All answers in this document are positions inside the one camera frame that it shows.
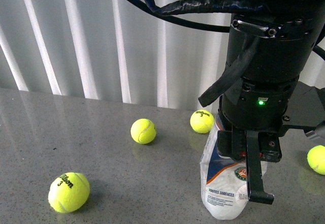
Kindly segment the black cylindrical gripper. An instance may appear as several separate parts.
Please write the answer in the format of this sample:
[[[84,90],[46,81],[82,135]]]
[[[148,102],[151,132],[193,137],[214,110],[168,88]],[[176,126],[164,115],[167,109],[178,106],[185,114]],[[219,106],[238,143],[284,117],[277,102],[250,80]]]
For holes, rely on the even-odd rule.
[[[297,78],[281,83],[260,83],[240,78],[219,100],[223,129],[217,152],[236,162],[246,158],[248,201],[272,205],[274,195],[264,191],[261,160],[282,158],[279,131]]]

